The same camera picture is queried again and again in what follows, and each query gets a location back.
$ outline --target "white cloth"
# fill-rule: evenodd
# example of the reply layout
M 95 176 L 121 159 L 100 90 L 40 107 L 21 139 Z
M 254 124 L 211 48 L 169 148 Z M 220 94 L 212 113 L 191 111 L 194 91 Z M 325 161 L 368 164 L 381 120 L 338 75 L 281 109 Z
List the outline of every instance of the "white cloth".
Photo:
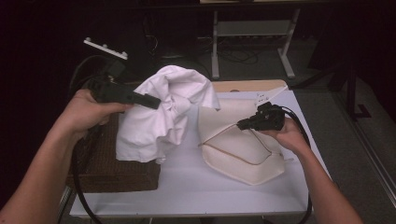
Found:
M 160 98 L 157 110 L 135 105 L 120 115 L 116 155 L 119 161 L 163 163 L 185 136 L 191 104 L 219 109 L 212 83 L 195 70 L 169 65 L 134 90 Z

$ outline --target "brown woven basket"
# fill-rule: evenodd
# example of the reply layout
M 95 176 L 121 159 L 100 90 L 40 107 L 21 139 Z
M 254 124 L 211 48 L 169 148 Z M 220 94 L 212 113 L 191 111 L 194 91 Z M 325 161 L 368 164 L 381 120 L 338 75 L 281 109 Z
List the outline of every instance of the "brown woven basket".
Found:
M 116 160 L 118 114 L 108 124 L 91 130 L 75 147 L 83 192 L 126 192 L 158 188 L 161 166 L 155 161 Z M 75 188 L 71 169 L 66 185 Z

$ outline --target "person's right hand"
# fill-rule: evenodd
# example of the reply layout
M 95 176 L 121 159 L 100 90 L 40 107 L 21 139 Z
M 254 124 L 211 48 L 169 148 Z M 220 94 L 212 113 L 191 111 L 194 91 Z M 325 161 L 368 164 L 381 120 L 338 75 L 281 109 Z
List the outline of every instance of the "person's right hand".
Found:
M 305 142 L 300 129 L 293 119 L 285 118 L 285 125 L 280 131 L 260 131 L 260 133 L 270 135 L 276 139 L 276 141 L 294 154 L 298 155 L 303 150 L 310 150 L 309 145 Z

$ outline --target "white table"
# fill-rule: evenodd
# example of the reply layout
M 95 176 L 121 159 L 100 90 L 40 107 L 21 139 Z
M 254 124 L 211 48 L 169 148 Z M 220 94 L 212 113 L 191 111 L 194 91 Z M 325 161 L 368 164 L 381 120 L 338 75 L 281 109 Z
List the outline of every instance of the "white table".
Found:
M 222 92 L 222 98 L 255 99 L 257 92 Z M 292 91 L 283 91 L 273 101 L 293 110 L 306 129 L 312 150 L 322 166 L 318 148 Z M 162 165 L 159 187 L 151 191 L 86 193 L 91 210 L 99 217 L 205 217 L 302 213 L 308 190 L 297 157 L 282 148 L 284 174 L 259 186 L 248 186 L 212 170 L 204 162 L 197 133 L 197 107 L 189 112 L 185 140 Z M 87 217 L 76 198 L 71 216 Z

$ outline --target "beige purse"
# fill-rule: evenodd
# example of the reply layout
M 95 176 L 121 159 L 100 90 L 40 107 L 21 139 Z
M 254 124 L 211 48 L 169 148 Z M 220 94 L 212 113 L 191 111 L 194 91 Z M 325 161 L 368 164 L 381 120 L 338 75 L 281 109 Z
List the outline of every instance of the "beige purse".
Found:
M 219 99 L 221 110 L 200 107 L 198 131 L 205 162 L 249 185 L 262 184 L 285 171 L 279 143 L 271 136 L 236 126 L 257 111 L 254 100 Z

